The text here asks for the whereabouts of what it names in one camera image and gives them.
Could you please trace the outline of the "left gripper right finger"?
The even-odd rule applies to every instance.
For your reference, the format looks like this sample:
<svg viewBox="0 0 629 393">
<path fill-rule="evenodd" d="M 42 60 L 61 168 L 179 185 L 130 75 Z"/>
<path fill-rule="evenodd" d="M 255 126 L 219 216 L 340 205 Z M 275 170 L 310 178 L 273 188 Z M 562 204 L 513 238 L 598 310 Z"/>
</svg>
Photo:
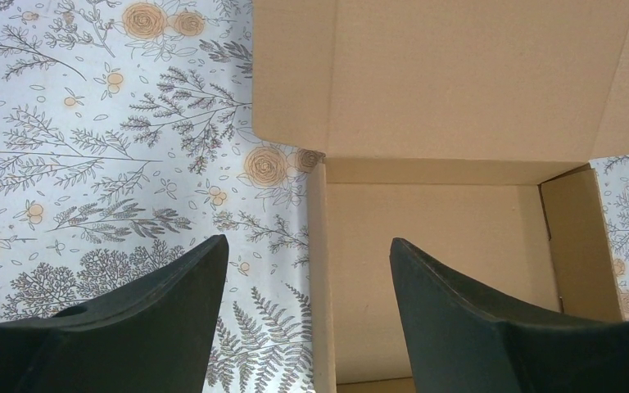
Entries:
<svg viewBox="0 0 629 393">
<path fill-rule="evenodd" d="M 629 392 L 629 322 L 529 304 L 403 238 L 390 266 L 419 392 Z"/>
</svg>

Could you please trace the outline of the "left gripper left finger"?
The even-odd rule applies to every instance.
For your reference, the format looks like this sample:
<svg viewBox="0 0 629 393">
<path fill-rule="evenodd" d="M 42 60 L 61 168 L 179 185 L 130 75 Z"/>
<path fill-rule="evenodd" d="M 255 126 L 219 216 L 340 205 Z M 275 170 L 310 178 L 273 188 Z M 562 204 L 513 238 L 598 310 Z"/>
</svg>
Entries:
<svg viewBox="0 0 629 393">
<path fill-rule="evenodd" d="M 49 318 L 0 323 L 0 392 L 199 392 L 229 264 L 214 235 Z"/>
</svg>

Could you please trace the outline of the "brown cardboard box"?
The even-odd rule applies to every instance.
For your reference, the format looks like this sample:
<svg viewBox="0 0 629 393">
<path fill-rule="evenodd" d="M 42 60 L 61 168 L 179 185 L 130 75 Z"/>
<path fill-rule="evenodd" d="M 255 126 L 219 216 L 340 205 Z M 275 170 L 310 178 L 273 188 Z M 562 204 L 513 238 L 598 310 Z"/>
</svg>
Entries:
<svg viewBox="0 0 629 393">
<path fill-rule="evenodd" d="M 393 239 L 629 322 L 591 161 L 629 154 L 629 1 L 257 1 L 256 134 L 300 147 L 314 390 L 419 392 Z"/>
</svg>

